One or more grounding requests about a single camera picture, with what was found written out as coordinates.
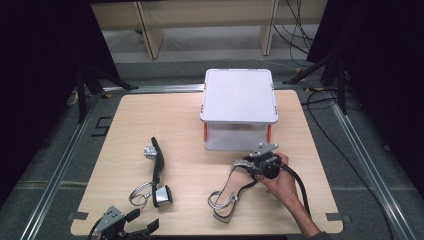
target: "cable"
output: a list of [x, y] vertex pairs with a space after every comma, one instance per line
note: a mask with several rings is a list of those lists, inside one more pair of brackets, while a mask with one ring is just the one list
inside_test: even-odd
[[321, 91], [317, 91], [317, 92], [313, 92], [311, 95], [309, 95], [308, 100], [306, 101], [306, 107], [307, 110], [309, 112], [309, 114], [311, 115], [312, 119], [314, 120], [315, 124], [317, 125], [317, 127], [321, 130], [321, 132], [324, 134], [324, 136], [328, 139], [328, 141], [330, 141], [330, 143], [336, 148], [336, 150], [342, 155], [342, 157], [346, 160], [346, 162], [349, 164], [349, 166], [351, 167], [351, 169], [353, 170], [353, 172], [356, 174], [356, 176], [358, 177], [358, 179], [362, 182], [362, 184], [365, 186], [365, 188], [368, 190], [368, 192], [371, 194], [371, 196], [374, 198], [375, 202], [377, 203], [378, 207], [380, 208], [381, 213], [383, 214], [383, 218], [384, 221], [386, 223], [387, 229], [389, 231], [389, 235], [390, 235], [390, 239], [394, 239], [393, 237], [393, 232], [392, 229], [390, 227], [390, 222], [389, 222], [389, 217], [387, 216], [387, 213], [384, 211], [384, 207], [381, 204], [381, 202], [379, 201], [378, 197], [375, 195], [375, 193], [371, 190], [371, 188], [368, 186], [368, 184], [365, 182], [364, 178], [361, 176], [361, 174], [359, 174], [358, 170], [356, 170], [355, 166], [353, 166], [352, 162], [350, 161], [350, 159], [343, 153], [343, 151], [336, 145], [336, 143], [328, 136], [328, 134], [325, 132], [325, 130], [321, 127], [321, 125], [319, 124], [318, 120], [315, 118], [315, 116], [312, 114], [312, 111], [309, 107], [309, 104], [311, 103], [310, 100], [312, 99], [312, 96], [315, 95], [316, 93], [321, 92]]
[[294, 177], [294, 179], [296, 179], [297, 184], [299, 184], [300, 191], [302, 193], [303, 206], [305, 207], [309, 216], [311, 216], [311, 211], [309, 210], [308, 195], [306, 194], [305, 185], [303, 184], [302, 179], [300, 179], [299, 175], [292, 168], [290, 168], [287, 164], [284, 164], [284, 163], [281, 163], [280, 165], [279, 164], [273, 164], [273, 163], [267, 163], [267, 165], [282, 168], [282, 169], [286, 170], [288, 173], [290, 173], [290, 175], [292, 175]]
[[301, 52], [303, 52], [303, 53], [305, 53], [305, 54], [308, 54], [308, 52], [307, 51], [305, 51], [305, 50], [303, 50], [302, 48], [300, 48], [299, 46], [297, 46], [297, 45], [295, 45], [294, 43], [293, 43], [293, 41], [289, 41], [289, 40], [287, 40], [287, 38], [285, 38], [279, 31], [278, 31], [278, 29], [277, 29], [277, 27], [275, 27], [274, 26], [274, 29], [275, 29], [275, 31], [278, 33], [278, 35], [280, 35], [280, 37], [290, 46], [290, 47], [294, 47], [294, 48], [296, 48], [297, 50], [299, 50], [299, 51], [301, 51]]

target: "black cable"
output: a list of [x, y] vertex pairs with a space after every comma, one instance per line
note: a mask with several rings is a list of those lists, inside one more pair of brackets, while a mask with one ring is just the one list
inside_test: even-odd
[[99, 218], [99, 220], [97, 220], [96, 223], [94, 223], [93, 227], [90, 230], [90, 233], [87, 236], [87, 240], [91, 240], [91, 238], [93, 237], [94, 230], [96, 229], [97, 225], [99, 225], [101, 220], [102, 218]]
[[305, 51], [305, 50], [303, 50], [302, 48], [300, 48], [299, 46], [297, 46], [297, 45], [295, 45], [293, 42], [290, 42], [287, 38], [285, 38], [279, 31], [278, 31], [278, 29], [277, 29], [277, 27], [275, 27], [274, 26], [274, 29], [275, 29], [275, 31], [278, 33], [278, 35], [280, 35], [280, 37], [290, 46], [290, 47], [294, 47], [294, 48], [296, 48], [297, 50], [299, 50], [299, 51], [301, 51], [301, 52], [303, 52], [303, 53], [305, 53], [305, 54], [308, 54], [308, 52], [307, 51]]
[[292, 175], [294, 179], [296, 179], [297, 184], [299, 184], [300, 187], [300, 192], [302, 193], [303, 206], [305, 207], [306, 212], [308, 212], [309, 216], [311, 216], [311, 211], [309, 210], [308, 195], [306, 194], [305, 185], [303, 184], [302, 179], [300, 179], [299, 175], [292, 168], [290, 168], [287, 164], [284, 163], [281, 163], [280, 165], [268, 163], [268, 165], [282, 168], [288, 173], [290, 173], [290, 175]]
[[305, 37], [304, 40], [310, 39], [309, 36], [305, 33], [305, 31], [303, 30], [303, 27], [302, 27], [302, 22], [301, 22], [302, 20], [301, 20], [301, 17], [300, 17], [300, 8], [302, 6], [302, 1], [299, 1], [299, 0], [297, 1], [297, 15], [294, 12], [294, 10], [293, 10], [293, 8], [290, 5], [288, 0], [286, 0], [286, 3], [287, 3], [287, 6], [290, 8], [290, 11], [292, 12], [294, 19], [296, 20], [296, 25], [295, 25], [296, 27], [295, 27], [294, 31], [296, 31], [296, 28], [298, 27], [300, 32], [302, 33], [302, 35]]
[[313, 41], [314, 39], [313, 38], [311, 38], [311, 37], [309, 37], [309, 36], [300, 36], [300, 35], [296, 35], [296, 34], [293, 34], [292, 32], [290, 32], [289, 30], [287, 30], [287, 28], [286, 27], [284, 27], [284, 25], [281, 25], [281, 27], [283, 28], [283, 30], [286, 32], [286, 33], [288, 33], [288, 34], [290, 34], [290, 35], [292, 35], [293, 37], [297, 37], [297, 38], [302, 38], [302, 39], [305, 39], [305, 38], [307, 38], [307, 39], [309, 39], [309, 40], [311, 40], [311, 41]]
[[380, 208], [381, 213], [383, 214], [384, 221], [385, 221], [385, 223], [387, 225], [387, 229], [389, 231], [390, 239], [393, 240], [394, 237], [393, 237], [392, 228], [390, 227], [389, 217], [388, 217], [386, 211], [384, 210], [383, 204], [380, 202], [380, 200], [378, 199], [377, 195], [375, 195], [375, 193], [368, 186], [368, 184], [366, 183], [366, 181], [364, 180], [364, 178], [361, 176], [361, 174], [359, 174], [358, 170], [356, 170], [355, 166], [352, 164], [352, 162], [350, 161], [350, 159], [346, 156], [346, 154], [343, 153], [343, 151], [336, 145], [336, 143], [328, 136], [328, 134], [324, 131], [324, 129], [319, 124], [318, 120], [312, 114], [312, 111], [309, 108], [309, 104], [310, 104], [310, 100], [311, 100], [312, 96], [315, 93], [318, 93], [318, 92], [313, 92], [311, 95], [309, 95], [308, 100], [306, 101], [306, 103], [307, 103], [306, 107], [307, 107], [307, 110], [308, 110], [309, 114], [311, 115], [311, 117], [314, 120], [314, 122], [317, 125], [317, 127], [321, 130], [321, 132], [328, 139], [328, 141], [330, 141], [330, 143], [336, 148], [336, 150], [342, 155], [342, 157], [349, 164], [349, 166], [351, 167], [351, 169], [353, 170], [353, 172], [356, 174], [356, 176], [358, 177], [358, 179], [362, 182], [362, 184], [365, 186], [365, 188], [368, 190], [368, 192], [374, 198], [375, 202], [377, 203], [378, 207]]

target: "gray carpet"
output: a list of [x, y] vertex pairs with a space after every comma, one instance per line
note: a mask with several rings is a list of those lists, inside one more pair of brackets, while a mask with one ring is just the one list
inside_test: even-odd
[[[311, 94], [303, 89], [319, 86], [319, 78], [322, 73], [322, 71], [318, 71], [313, 76], [308, 77], [305, 82], [296, 85], [282, 85], [280, 81], [294, 77], [295, 73], [281, 66], [260, 61], [228, 60], [190, 63], [117, 64], [117, 66], [126, 82], [138, 86], [203, 83], [204, 73], [209, 68], [268, 68], [273, 73], [275, 85], [278, 85], [279, 88], [294, 89], [298, 93], [301, 102], [306, 102]], [[113, 86], [113, 84], [108, 82], [102, 81], [102, 83], [104, 86]], [[68, 216], [78, 208], [84, 194], [85, 185], [90, 178], [105, 139], [104, 136], [92, 136], [103, 132], [103, 129], [95, 128], [97, 121], [100, 117], [113, 118], [121, 97], [122, 95], [120, 94], [113, 94], [111, 98], [99, 100], [36, 239], [85, 239], [72, 236], [70, 233], [72, 222], [68, 220]], [[318, 93], [314, 96], [314, 99], [326, 97], [325, 93]], [[311, 105], [311, 109], [325, 132], [337, 143], [369, 184], [361, 164], [358, 162], [357, 156], [330, 106], [331, 104], [333, 103], [329, 101], [321, 102]], [[390, 152], [381, 148], [384, 145], [384, 140], [379, 136], [367, 114], [361, 110], [360, 104], [353, 99], [348, 100], [347, 105], [348, 116], [361, 140], [366, 145], [375, 165], [396, 197], [418, 239], [424, 239], [424, 230], [421, 227], [424, 223], [423, 199], [414, 189], [396, 159]], [[387, 226], [375, 200], [358, 180], [346, 160], [324, 137], [307, 111], [305, 111], [305, 116], [339, 211], [343, 216], [350, 217], [351, 220], [344, 224], [344, 230], [340, 234], [332, 235], [333, 239], [389, 239]], [[40, 149], [28, 166], [21, 182], [1, 209], [0, 239], [19, 239], [21, 237], [28, 217], [35, 208], [44, 187], [53, 175], [72, 136], [77, 120], [78, 108], [77, 105], [72, 105], [66, 110], [61, 121], [58, 122], [55, 130], [47, 139], [47, 146]], [[110, 120], [103, 120], [102, 124], [110, 124]], [[399, 239], [395, 231], [394, 235], [395, 239]], [[289, 235], [287, 237], [288, 239], [303, 239], [300, 235]], [[282, 237], [270, 237], [269, 239], [277, 238], [282, 239]]]

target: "table top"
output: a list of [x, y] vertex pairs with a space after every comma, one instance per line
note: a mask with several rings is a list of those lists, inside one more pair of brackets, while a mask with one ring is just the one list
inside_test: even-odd
[[[292, 90], [275, 91], [280, 119], [273, 125], [271, 143], [289, 156], [289, 165], [299, 174], [308, 194], [312, 218], [322, 231], [338, 233], [341, 221], [327, 221], [337, 213], [312, 135]], [[229, 224], [217, 221], [207, 203], [221, 191], [231, 164], [247, 152], [207, 151], [203, 123], [199, 118], [202, 93], [127, 95], [121, 100], [78, 211], [89, 213], [75, 219], [71, 232], [88, 235], [94, 223], [113, 205], [123, 213], [135, 206], [128, 196], [152, 179], [154, 162], [144, 157], [144, 147], [155, 136], [165, 158], [161, 186], [168, 185], [174, 202], [155, 208], [152, 199], [141, 216], [127, 223], [134, 232], [160, 219], [153, 235], [258, 235], [292, 234], [300, 230], [287, 211], [258, 183], [240, 196]]]

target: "black tripod leg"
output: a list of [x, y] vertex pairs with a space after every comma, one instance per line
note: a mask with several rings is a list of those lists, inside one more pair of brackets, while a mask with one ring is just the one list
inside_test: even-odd
[[79, 106], [79, 120], [80, 123], [87, 114], [87, 102], [85, 101], [85, 89], [84, 89], [84, 80], [83, 80], [83, 69], [80, 67], [77, 72], [77, 95], [78, 95], [78, 106]]
[[284, 84], [296, 84], [296, 83], [300, 82], [300, 80], [306, 78], [307, 76], [314, 73], [316, 70], [323, 67], [324, 65], [327, 65], [328, 62], [330, 62], [330, 60], [331, 60], [331, 54], [329, 54], [326, 57], [324, 57], [323, 59], [319, 60], [317, 63], [315, 63], [314, 65], [312, 65], [308, 69], [306, 69], [303, 73], [297, 75], [296, 77], [292, 78], [289, 81], [283, 81], [283, 83]]
[[95, 68], [95, 67], [90, 66], [90, 65], [87, 65], [86, 67], [89, 71], [95, 73], [96, 75], [98, 75], [98, 76], [100, 76], [104, 79], [107, 79], [107, 80], [113, 82], [114, 84], [122, 87], [125, 90], [131, 90], [131, 89], [137, 89], [138, 88], [137, 86], [131, 86], [131, 85], [123, 82], [121, 79], [115, 78], [115, 77], [107, 74], [106, 72], [98, 69], [98, 68]]

